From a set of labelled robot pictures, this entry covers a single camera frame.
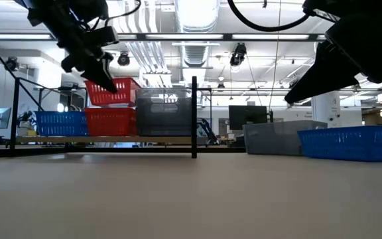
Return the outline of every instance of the wooden shelf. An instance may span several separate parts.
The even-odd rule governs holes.
[[[191,143],[191,137],[18,137],[19,143]]]

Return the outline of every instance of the ceiling duct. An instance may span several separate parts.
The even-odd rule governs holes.
[[[175,0],[176,25],[180,33],[212,33],[218,21],[220,0]],[[209,56],[208,46],[181,46],[183,66],[202,67]],[[206,70],[199,69],[193,74],[204,76]],[[183,72],[185,81],[190,82],[191,75],[186,69]]]

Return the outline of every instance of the blue basket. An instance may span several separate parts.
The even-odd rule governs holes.
[[[382,126],[306,130],[298,136],[307,157],[382,161]]]
[[[85,112],[35,112],[41,136],[87,136]]]

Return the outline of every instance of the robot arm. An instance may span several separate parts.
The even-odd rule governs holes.
[[[99,18],[107,20],[105,0],[15,0],[29,10],[32,26],[43,23],[69,56],[62,68],[71,72],[76,68],[82,77],[115,93],[116,87],[109,73],[112,55],[101,48],[119,42],[113,27],[90,29],[88,22]]]
[[[382,83],[382,1],[306,0],[305,16],[279,27],[263,27],[246,19],[228,0],[241,22],[258,31],[283,31],[303,23],[309,16],[335,24],[318,45],[315,63],[292,87],[285,100],[292,104],[319,94],[358,84],[362,73],[370,82]]]

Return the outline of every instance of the plastic storage bin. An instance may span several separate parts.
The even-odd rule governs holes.
[[[140,136],[191,136],[191,91],[137,90],[137,128]]]
[[[90,136],[134,136],[137,115],[133,108],[86,108]]]
[[[35,112],[41,136],[87,136],[84,112]]]
[[[136,95],[135,90],[141,88],[132,78],[115,78],[117,93],[113,94],[104,90],[101,86],[86,80],[86,88],[90,95],[91,103],[95,106],[108,106],[109,104],[127,104],[134,106]]]
[[[327,126],[310,120],[244,125],[245,149],[256,155],[302,155],[298,131]]]
[[[300,131],[305,156],[319,159],[382,161],[382,126]]]

